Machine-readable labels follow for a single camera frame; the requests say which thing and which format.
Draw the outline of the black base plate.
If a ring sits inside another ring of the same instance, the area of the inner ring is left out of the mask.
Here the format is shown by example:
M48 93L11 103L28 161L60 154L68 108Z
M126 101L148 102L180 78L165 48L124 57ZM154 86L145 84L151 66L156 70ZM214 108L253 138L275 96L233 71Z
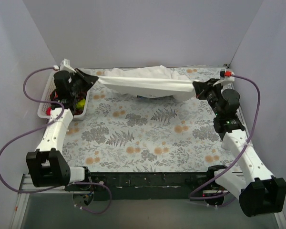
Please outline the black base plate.
M108 199L106 188L114 200L187 199L207 200L221 205L227 190L211 183L192 194L209 180L206 172L89 172L82 185L65 187L65 191L82 192L93 196L95 201Z

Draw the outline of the yellow green toy fruit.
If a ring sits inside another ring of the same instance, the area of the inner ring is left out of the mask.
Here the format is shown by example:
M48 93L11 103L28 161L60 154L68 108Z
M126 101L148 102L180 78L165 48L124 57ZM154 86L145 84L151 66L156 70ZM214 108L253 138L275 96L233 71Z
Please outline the yellow green toy fruit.
M76 104L76 109L83 110L85 107L86 100L82 99Z

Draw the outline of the white t-shirt with flower print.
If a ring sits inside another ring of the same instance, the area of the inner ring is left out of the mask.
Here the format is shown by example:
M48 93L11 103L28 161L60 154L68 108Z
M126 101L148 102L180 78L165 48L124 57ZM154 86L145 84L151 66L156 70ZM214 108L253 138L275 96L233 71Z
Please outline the white t-shirt with flower print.
M193 81L164 66L122 70L106 70L98 82L121 94L130 94L144 98L172 96L183 102L196 96Z

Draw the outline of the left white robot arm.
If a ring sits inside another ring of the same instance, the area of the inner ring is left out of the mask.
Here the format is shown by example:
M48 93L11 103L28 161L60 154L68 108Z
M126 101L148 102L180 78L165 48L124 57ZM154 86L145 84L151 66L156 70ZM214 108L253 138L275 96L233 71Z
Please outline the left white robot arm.
M77 104L98 79L79 69L72 73L59 70L53 75L55 89L47 101L51 105L48 125L35 151L26 155L34 186L66 186L75 182L82 191L91 187L92 179L86 175L86 168L70 167L62 155L62 148Z

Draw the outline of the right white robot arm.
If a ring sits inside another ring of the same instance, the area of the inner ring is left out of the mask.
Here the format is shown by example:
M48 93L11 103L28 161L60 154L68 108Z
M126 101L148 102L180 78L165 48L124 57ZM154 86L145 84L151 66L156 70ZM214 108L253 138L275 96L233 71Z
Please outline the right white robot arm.
M240 94L234 89L223 89L225 82L224 79L193 81L193 87L196 98L206 100L213 110L214 129L222 139L223 148L233 153L235 160L228 167L211 167L211 175L189 194L189 199L197 200L194 195L206 186L214 190L223 187L238 199L248 217L281 212L286 181L276 178L250 145L252 136L247 135L236 114Z

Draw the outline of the aluminium frame rail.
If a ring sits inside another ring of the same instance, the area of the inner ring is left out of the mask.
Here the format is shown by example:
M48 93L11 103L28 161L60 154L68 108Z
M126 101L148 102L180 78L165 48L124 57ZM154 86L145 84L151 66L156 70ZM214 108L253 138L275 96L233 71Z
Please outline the aluminium frame rail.
M238 179L241 179L243 182L245 182L245 177L243 176L243 173L236 173L233 172L235 177L238 177ZM31 176L29 174L24 174L22 176L22 180L20 183L20 190L21 191L28 191L30 193L33 193L33 191L40 190L40 189L47 189L48 187L35 187L33 185ZM65 186L55 187L46 191L43 191L43 193L75 193L75 194L88 194L90 190L81 190L78 187L75 187L74 185L67 186L67 189L65 190Z

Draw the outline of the white plastic fruit basket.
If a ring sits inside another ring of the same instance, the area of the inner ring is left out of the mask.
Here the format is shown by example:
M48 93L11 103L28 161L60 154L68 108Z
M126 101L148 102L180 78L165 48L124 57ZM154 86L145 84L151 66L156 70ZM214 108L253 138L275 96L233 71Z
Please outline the white plastic fruit basket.
M47 80L43 95L41 97L42 101L50 101L50 94L52 93L52 91L56 88L55 84L54 84L54 74L56 73L56 71L52 71L50 73L50 76ZM82 121L85 118L85 114L87 111L87 107L88 107L88 100L89 100L89 95L90 95L90 90L87 91L86 96L85 96L85 105L83 107L83 111L79 114L79 115L74 115L73 116L73 121ZM49 119L50 116L47 115L47 109L51 106L51 104L49 103L40 103L39 104L39 108L37 111L37 115L39 118L43 118L43 119Z

